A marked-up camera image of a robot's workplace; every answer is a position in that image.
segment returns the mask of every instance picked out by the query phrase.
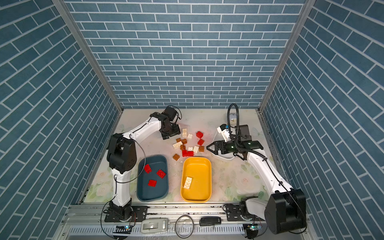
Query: blue brick wall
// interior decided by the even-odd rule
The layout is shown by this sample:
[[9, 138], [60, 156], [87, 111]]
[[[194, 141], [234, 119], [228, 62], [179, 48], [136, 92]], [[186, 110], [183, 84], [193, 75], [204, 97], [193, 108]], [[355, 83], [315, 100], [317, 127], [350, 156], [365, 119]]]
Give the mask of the blue brick wall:
[[255, 108], [304, 0], [66, 0], [125, 108]]
[[265, 109], [320, 239], [384, 239], [383, 13], [317, 0]]
[[53, 236], [116, 117], [51, 0], [0, 1], [0, 239]]

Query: floral tablecloth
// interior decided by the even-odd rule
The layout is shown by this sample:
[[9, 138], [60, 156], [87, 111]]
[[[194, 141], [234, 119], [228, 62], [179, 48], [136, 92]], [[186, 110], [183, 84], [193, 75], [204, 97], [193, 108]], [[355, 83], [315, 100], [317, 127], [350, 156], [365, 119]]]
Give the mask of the floral tablecloth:
[[[159, 111], [158, 109], [127, 109], [124, 110], [115, 132], [127, 132], [130, 129], [144, 122], [148, 116]], [[187, 128], [188, 133], [194, 134], [192, 139], [187, 139], [187, 147], [197, 145], [195, 133], [202, 131], [205, 140], [204, 146], [212, 143], [216, 128], [226, 122], [226, 109], [182, 109], [183, 118], [177, 123], [181, 128]], [[265, 140], [261, 125], [256, 111], [253, 109], [240, 109], [240, 123], [247, 124], [252, 136], [252, 140], [258, 140], [271, 159], [270, 150]], [[183, 162], [186, 157], [180, 157], [178, 161], [172, 159], [177, 153], [181, 156], [181, 150], [173, 149], [172, 144], [175, 139], [181, 137], [174, 136], [163, 140], [160, 132], [156, 132], [145, 139], [141, 146], [147, 156], [163, 155], [168, 164], [168, 195], [151, 203], [181, 203], [184, 202], [180, 196], [180, 184]], [[144, 158], [139, 147], [136, 148], [138, 161]], [[228, 202], [239, 201], [244, 196], [258, 196], [262, 200], [268, 200], [264, 182], [260, 179], [258, 172], [247, 162], [236, 157], [231, 161], [222, 161], [211, 155], [210, 152], [199, 152], [197, 156], [208, 158], [212, 163], [212, 196], [209, 202]], [[137, 176], [137, 165], [133, 168], [131, 179]], [[137, 183], [130, 183], [130, 194], [133, 202], [139, 202], [136, 196]], [[113, 176], [106, 155], [101, 161], [97, 173], [92, 181], [92, 185], [86, 195], [84, 202], [107, 202], [113, 197]]]

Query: plastic container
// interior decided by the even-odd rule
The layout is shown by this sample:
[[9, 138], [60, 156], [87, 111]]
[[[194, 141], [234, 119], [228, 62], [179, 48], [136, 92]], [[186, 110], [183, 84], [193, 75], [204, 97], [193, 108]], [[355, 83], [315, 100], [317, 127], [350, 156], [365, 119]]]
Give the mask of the plastic container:
[[[220, 141], [220, 140], [224, 140], [224, 138], [221, 136], [221, 134], [219, 134], [216, 131], [213, 141]], [[224, 162], [229, 162], [235, 158], [235, 156], [232, 153], [221, 154], [220, 150], [218, 151], [218, 155], [214, 155], [212, 152], [210, 152], [210, 153], [211, 153], [212, 157], [214, 157], [216, 159], [220, 159], [221, 161], [224, 161]]]
[[[157, 155], [147, 157], [146, 164], [152, 169], [152, 172], [143, 173], [137, 178], [137, 198], [142, 202], [150, 202], [158, 199], [165, 198], [168, 194], [168, 168], [167, 168], [167, 159], [164, 156]], [[137, 174], [141, 172], [141, 169], [144, 166], [144, 159], [139, 162], [137, 168]], [[161, 169], [166, 175], [164, 178], [157, 175], [157, 171]], [[148, 186], [149, 180], [156, 180], [156, 186]]]
[[[187, 177], [192, 178], [189, 189], [183, 188]], [[203, 203], [212, 195], [212, 166], [205, 157], [189, 157], [183, 165], [181, 197], [186, 202]]]

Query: red toy brick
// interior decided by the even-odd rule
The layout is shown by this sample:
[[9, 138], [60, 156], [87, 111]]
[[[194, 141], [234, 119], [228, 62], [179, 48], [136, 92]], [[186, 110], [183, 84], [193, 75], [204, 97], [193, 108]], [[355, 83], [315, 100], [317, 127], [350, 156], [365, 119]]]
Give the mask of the red toy brick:
[[150, 172], [152, 172], [152, 169], [151, 169], [151, 167], [149, 166], [149, 164], [147, 164], [147, 165], [144, 166], [144, 171], [145, 171], [146, 173], [150, 173]]
[[200, 139], [200, 140], [197, 142], [197, 144], [201, 146], [201, 145], [204, 144], [204, 142], [205, 142], [205, 141], [204, 141], [203, 139]]
[[199, 131], [199, 132], [196, 133], [196, 136], [197, 136], [198, 138], [202, 138], [202, 137], [203, 137], [203, 133]]
[[163, 179], [163, 178], [165, 177], [166, 173], [163, 172], [161, 169], [159, 169], [159, 170], [157, 171], [157, 175], [159, 175], [159, 177], [161, 177], [161, 178]]
[[156, 183], [157, 183], [157, 181], [156, 180], [149, 180], [149, 183], [148, 183], [148, 186], [150, 186], [150, 187], [155, 187], [156, 186]]

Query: yellow bin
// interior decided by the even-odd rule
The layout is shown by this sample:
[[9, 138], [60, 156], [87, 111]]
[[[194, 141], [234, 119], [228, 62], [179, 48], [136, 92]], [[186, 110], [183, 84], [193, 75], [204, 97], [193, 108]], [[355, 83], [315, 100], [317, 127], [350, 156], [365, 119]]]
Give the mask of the yellow bin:
[[[189, 189], [183, 188], [187, 177], [192, 178]], [[189, 157], [183, 166], [181, 197], [186, 202], [206, 202], [212, 195], [212, 166], [205, 157]]]

